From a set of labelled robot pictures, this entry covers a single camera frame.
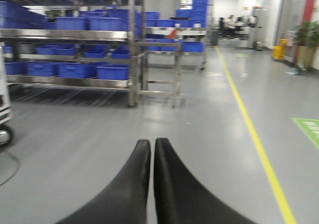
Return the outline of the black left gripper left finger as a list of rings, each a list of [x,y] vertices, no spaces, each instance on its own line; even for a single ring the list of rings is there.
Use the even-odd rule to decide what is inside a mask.
[[[150,142],[140,139],[115,178],[91,201],[59,223],[147,223],[150,164]]]

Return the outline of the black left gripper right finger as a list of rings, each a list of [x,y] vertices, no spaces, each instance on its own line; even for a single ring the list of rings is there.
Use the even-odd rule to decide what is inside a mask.
[[[159,224],[251,224],[209,192],[188,170],[167,138],[157,138],[154,197]]]

